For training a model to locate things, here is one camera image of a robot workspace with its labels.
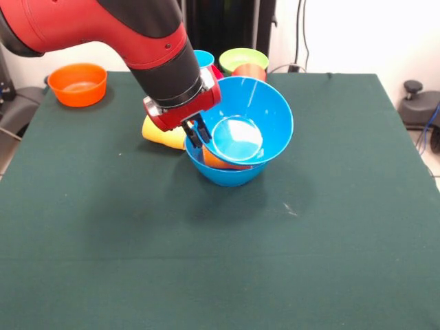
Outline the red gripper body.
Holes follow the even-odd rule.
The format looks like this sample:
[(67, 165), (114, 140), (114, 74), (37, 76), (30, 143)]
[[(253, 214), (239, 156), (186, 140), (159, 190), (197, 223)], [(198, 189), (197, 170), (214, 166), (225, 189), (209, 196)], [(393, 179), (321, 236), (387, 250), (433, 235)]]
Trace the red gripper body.
[(153, 124), (162, 131), (170, 131), (181, 126), (183, 121), (190, 120), (201, 111), (207, 111), (220, 103), (221, 90), (214, 68), (201, 68), (201, 89), (188, 102), (177, 107), (163, 108), (149, 96), (145, 97), (144, 108)]

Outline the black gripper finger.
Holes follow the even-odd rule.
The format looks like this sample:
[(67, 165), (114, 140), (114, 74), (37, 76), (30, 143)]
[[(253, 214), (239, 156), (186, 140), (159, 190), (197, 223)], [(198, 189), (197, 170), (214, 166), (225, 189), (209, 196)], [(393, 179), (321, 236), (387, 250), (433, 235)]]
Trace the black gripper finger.
[(191, 144), (195, 148), (201, 148), (203, 143), (199, 139), (199, 136), (197, 135), (196, 131), (193, 129), (193, 124), (190, 120), (182, 121), (181, 127), (184, 130), (187, 138), (190, 140)]
[(204, 144), (207, 144), (211, 141), (212, 136), (208, 130), (208, 127), (206, 126), (206, 123), (204, 122), (204, 119), (202, 118), (200, 113), (197, 113), (192, 117), (192, 119), (197, 123), (197, 133)]

